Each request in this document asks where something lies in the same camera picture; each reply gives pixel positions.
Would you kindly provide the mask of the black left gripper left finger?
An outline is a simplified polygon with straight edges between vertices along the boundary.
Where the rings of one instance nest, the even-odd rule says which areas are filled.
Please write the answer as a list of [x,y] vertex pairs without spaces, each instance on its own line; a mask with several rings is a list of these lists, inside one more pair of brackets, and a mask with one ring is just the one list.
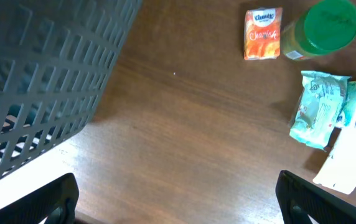
[[0,210],[0,223],[73,223],[79,190],[65,174]]

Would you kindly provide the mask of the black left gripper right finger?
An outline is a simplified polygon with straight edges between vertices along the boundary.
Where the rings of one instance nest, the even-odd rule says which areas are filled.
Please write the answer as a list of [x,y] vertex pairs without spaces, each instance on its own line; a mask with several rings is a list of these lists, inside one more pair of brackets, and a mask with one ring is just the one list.
[[356,224],[356,207],[288,170],[279,173],[275,188],[285,224]]

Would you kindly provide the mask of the white tube with tan cap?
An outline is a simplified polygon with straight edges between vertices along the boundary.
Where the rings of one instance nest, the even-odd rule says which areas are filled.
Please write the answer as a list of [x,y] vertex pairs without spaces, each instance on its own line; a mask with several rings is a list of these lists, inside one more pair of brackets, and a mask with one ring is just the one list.
[[356,129],[343,128],[314,177],[317,185],[349,195],[356,188]]

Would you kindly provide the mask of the large teal snack packet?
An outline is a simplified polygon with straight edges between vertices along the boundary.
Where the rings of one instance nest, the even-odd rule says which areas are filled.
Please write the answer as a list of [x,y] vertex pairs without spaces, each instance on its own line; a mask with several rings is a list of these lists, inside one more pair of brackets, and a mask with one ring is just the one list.
[[324,150],[347,99],[349,76],[303,70],[303,91],[289,135],[309,147]]

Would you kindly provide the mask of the green lid jar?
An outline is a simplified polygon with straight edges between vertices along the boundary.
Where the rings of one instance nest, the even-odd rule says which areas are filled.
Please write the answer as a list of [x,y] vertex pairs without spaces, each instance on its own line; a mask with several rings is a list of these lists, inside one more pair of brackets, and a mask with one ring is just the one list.
[[281,54],[305,60],[336,52],[356,37],[356,6],[348,0],[326,0],[310,7],[281,33]]

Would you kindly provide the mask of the orange Kleenex tissue pack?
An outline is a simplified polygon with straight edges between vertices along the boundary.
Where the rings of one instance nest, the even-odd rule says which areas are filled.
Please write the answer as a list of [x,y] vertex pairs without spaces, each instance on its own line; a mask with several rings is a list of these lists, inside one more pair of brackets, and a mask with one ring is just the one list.
[[280,55],[283,8],[248,10],[245,15],[244,59],[275,59]]

